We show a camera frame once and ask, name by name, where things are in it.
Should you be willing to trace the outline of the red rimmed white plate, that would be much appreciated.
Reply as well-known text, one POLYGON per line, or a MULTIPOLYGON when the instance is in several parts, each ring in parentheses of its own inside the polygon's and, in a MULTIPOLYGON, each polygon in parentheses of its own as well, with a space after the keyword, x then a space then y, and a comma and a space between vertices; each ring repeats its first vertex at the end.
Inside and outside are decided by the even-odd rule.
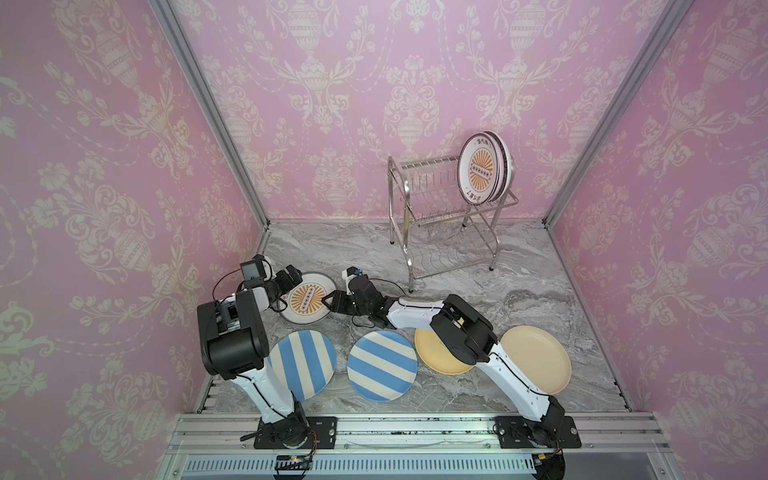
POLYGON ((335 290, 336 285, 329 276, 316 272, 305 273, 302 282, 281 297, 287 306, 280 315, 297 325, 318 322, 330 314, 323 298, 335 290))

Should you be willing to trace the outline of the yellow plate with bear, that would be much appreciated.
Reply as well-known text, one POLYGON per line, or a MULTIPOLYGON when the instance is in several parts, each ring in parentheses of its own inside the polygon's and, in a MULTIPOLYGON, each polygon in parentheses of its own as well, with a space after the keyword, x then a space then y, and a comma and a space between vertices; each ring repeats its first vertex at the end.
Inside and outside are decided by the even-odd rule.
POLYGON ((473 368, 473 365, 457 360, 432 330, 417 329, 414 346, 421 360, 438 373, 455 376, 473 368))

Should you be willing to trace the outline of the silver metal dish rack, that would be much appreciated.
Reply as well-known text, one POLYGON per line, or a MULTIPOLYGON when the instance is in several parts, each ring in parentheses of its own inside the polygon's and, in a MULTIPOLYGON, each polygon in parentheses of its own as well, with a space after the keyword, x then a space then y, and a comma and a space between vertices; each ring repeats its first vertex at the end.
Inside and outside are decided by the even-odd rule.
POLYGON ((507 192, 471 205, 461 195, 457 170, 457 157, 388 158, 390 243, 404 256, 409 291, 418 280, 477 265, 496 267, 502 211, 519 199, 507 192))

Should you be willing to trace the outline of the orange sunburst patterned plate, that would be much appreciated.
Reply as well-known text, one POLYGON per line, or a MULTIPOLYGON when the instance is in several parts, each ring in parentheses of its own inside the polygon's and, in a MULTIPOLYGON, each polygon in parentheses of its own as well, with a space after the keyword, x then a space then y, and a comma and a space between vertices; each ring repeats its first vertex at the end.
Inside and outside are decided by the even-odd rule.
POLYGON ((457 179, 460 193, 470 205, 484 204, 494 196, 501 179, 500 154, 488 133, 475 133, 465 142, 457 179))

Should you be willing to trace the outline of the beige plain plate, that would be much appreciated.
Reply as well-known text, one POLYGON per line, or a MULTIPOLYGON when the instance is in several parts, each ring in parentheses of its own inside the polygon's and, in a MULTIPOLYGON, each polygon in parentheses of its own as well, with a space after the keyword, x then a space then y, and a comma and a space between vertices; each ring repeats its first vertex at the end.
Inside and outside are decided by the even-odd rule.
POLYGON ((568 386, 572 375, 569 355, 550 333, 534 326, 515 326, 502 336, 501 345, 518 368, 545 393, 556 395, 568 386))

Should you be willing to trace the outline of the white floral plate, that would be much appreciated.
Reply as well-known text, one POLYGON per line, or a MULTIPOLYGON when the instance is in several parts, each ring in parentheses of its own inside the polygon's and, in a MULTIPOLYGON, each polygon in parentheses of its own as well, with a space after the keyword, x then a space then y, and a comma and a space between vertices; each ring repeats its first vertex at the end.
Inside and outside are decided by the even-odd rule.
POLYGON ((501 156, 503 158, 504 168, 502 172, 502 180, 496 189, 495 195, 492 197, 493 201, 497 201, 502 199, 509 190, 515 175, 515 162, 506 142, 493 131, 487 131, 487 134, 490 135, 499 146, 501 149, 501 156))

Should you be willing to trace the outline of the pink plate with bear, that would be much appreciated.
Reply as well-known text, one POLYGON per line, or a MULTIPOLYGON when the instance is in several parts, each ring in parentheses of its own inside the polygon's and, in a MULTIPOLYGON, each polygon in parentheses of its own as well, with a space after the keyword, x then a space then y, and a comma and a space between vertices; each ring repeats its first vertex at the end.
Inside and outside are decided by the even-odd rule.
POLYGON ((496 187, 494 188, 493 195, 490 197, 489 202, 499 200, 508 190, 511 182, 511 154, 504 141, 493 131, 486 130, 485 134, 488 135, 496 145, 497 156, 500 162, 500 174, 496 187))

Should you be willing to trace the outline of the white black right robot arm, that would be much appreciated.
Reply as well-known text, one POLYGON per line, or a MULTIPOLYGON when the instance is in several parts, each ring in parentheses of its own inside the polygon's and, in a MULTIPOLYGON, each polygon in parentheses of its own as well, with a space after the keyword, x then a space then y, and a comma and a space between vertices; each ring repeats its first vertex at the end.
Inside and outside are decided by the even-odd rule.
POLYGON ((376 327, 434 332, 458 361, 478 367, 514 403, 537 445, 560 447, 565 410, 513 362, 500 344, 491 322, 467 301, 450 294, 439 301, 418 301, 382 294, 365 274, 346 280, 343 290, 322 298, 332 312, 366 317, 376 327))

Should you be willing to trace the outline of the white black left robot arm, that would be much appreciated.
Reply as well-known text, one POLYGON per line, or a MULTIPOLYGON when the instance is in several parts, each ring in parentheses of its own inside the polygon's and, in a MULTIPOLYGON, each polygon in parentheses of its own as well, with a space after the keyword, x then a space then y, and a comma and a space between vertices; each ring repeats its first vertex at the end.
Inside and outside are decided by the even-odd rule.
POLYGON ((287 448, 303 446, 310 426, 299 400, 268 364, 270 353, 261 313, 302 282, 289 265, 266 273, 263 259, 240 265, 243 281, 236 292, 197 307, 199 343, 205 370, 237 385, 260 413, 254 438, 287 448))

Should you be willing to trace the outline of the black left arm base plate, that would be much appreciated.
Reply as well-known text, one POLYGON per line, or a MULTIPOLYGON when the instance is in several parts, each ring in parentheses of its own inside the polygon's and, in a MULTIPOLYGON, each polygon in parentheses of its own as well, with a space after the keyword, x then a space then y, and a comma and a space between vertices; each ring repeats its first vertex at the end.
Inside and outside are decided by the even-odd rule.
POLYGON ((259 421, 253 439, 256 450, 333 449, 336 443, 337 417, 310 416, 272 423, 259 421))

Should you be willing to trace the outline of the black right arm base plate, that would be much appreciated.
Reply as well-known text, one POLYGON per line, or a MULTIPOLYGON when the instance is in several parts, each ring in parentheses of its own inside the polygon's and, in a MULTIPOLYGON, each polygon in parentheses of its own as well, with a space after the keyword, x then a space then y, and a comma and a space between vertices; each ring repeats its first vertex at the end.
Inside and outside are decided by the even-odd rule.
POLYGON ((547 430, 540 422, 532 422, 519 415, 494 418, 493 433, 502 449, 579 449, 582 441, 575 421, 565 416, 555 430, 547 430))

